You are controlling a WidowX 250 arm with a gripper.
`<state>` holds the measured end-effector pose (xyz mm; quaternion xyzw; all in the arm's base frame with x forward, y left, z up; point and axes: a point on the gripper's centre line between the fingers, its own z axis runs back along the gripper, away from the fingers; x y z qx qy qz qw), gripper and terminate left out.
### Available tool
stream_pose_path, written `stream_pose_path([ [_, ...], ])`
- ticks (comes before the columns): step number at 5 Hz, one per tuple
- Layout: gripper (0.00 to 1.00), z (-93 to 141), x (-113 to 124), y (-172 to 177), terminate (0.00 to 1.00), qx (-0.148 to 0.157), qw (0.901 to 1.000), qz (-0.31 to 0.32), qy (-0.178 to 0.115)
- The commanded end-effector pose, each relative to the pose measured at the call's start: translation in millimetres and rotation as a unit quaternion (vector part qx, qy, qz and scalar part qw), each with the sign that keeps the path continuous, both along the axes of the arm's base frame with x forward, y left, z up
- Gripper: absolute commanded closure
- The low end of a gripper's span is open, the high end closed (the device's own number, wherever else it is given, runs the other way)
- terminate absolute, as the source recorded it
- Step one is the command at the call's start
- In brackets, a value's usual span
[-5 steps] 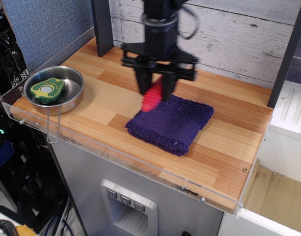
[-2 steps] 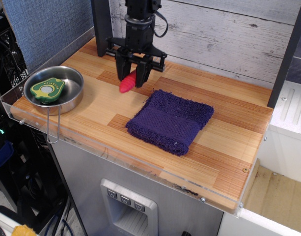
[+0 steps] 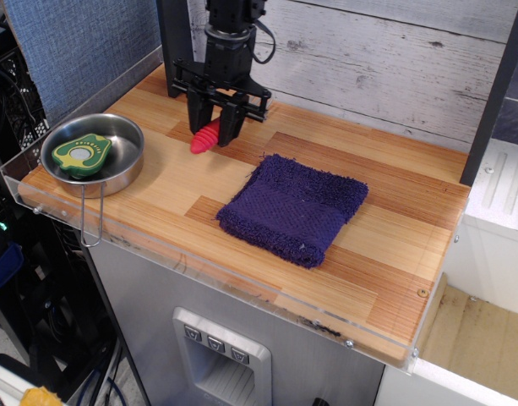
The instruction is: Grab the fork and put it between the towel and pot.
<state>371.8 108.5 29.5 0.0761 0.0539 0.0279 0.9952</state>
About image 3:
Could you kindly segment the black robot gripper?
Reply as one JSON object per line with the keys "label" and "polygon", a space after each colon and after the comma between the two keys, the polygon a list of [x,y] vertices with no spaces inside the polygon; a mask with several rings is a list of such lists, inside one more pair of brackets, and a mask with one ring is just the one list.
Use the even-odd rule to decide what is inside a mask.
{"label": "black robot gripper", "polygon": [[196,134],[211,121],[214,106],[221,109],[218,146],[228,146],[239,136],[245,118],[264,121],[271,92],[250,75],[257,30],[269,30],[253,23],[238,33],[225,33],[207,24],[205,59],[201,62],[177,59],[172,87],[187,93],[188,121]]}

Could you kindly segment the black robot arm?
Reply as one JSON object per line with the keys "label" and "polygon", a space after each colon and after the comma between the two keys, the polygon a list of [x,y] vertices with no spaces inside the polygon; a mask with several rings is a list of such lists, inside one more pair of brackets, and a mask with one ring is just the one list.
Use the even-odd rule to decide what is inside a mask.
{"label": "black robot arm", "polygon": [[271,92],[250,76],[253,63],[266,64],[254,52],[257,30],[272,32],[259,21],[264,1],[208,1],[205,59],[178,59],[172,88],[187,94],[193,154],[224,147],[235,140],[246,118],[266,118]]}

